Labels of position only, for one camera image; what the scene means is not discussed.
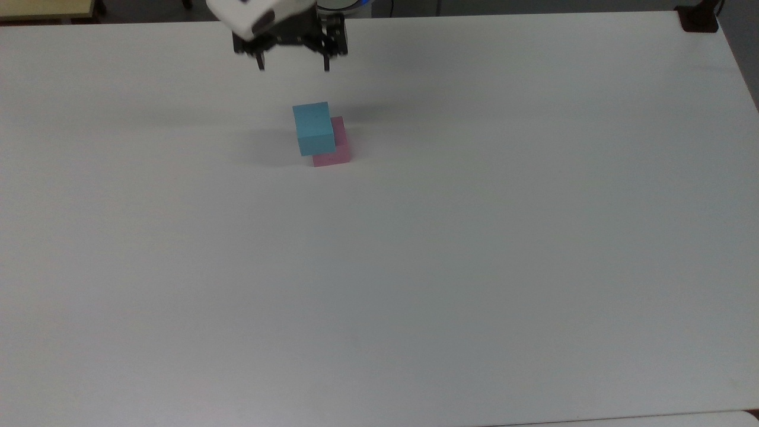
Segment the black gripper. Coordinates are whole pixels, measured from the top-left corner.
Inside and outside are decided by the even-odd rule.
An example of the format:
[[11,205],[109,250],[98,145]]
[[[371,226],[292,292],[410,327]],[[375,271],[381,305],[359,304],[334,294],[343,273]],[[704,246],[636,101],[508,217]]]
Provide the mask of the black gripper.
[[254,57],[260,71],[266,69],[264,53],[275,46],[303,46],[317,52],[325,72],[330,71],[330,58],[349,54],[343,14],[321,17],[317,11],[301,11],[286,17],[266,11],[251,29],[250,40],[232,35],[233,51]]

